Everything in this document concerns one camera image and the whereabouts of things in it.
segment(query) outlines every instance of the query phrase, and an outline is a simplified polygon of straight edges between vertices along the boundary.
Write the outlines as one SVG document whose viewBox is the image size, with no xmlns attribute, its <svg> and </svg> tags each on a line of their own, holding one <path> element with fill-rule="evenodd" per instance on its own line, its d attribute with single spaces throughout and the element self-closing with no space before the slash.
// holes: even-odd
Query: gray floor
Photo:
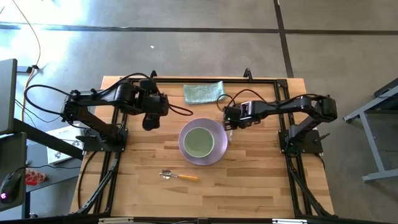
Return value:
<svg viewBox="0 0 398 224">
<path fill-rule="evenodd" d="M 398 29 L 398 2 L 393 0 L 280 0 L 280 5 L 288 29 Z M 44 0 L 36 4 L 21 1 L 20 7 L 31 22 L 53 24 L 277 28 L 270 0 Z M 0 21 L 24 20 L 7 1 Z M 277 34 L 37 32 L 42 44 L 39 66 L 43 69 L 31 84 L 63 90 L 98 88 L 103 75 L 149 73 L 153 69 L 159 75 L 240 77 L 249 67 L 255 77 L 286 77 Z M 16 57 L 20 64 L 28 65 L 35 62 L 37 46 L 29 29 L 0 30 L 0 40 L 0 59 Z M 397 36 L 288 35 L 287 42 L 295 77 L 305 79 L 308 92 L 336 99 L 340 118 L 397 77 Z M 19 74 L 18 98 L 25 79 Z M 59 110 L 63 97 L 32 90 L 32 99 Z M 34 121 L 45 131 L 64 126 L 60 121 Z M 331 132 L 323 146 L 336 214 L 397 223 L 398 179 L 371 184 L 362 181 L 361 176 L 375 172 L 376 165 L 361 124 L 345 124 L 339 119 L 321 125 L 319 130 Z M 41 217 L 68 213 L 75 182 L 32 193 L 32 211 Z M 19 218 L 18 209 L 0 213 L 0 219 Z"/>
</svg>

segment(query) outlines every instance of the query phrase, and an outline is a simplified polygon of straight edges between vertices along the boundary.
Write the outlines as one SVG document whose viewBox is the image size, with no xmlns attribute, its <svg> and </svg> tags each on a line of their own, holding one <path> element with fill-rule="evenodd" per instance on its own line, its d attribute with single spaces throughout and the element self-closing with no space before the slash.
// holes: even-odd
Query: cloth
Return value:
<svg viewBox="0 0 398 224">
<path fill-rule="evenodd" d="M 188 105 L 215 102 L 222 94 L 225 94 L 223 81 L 205 85 L 184 85 L 184 100 Z"/>
</svg>

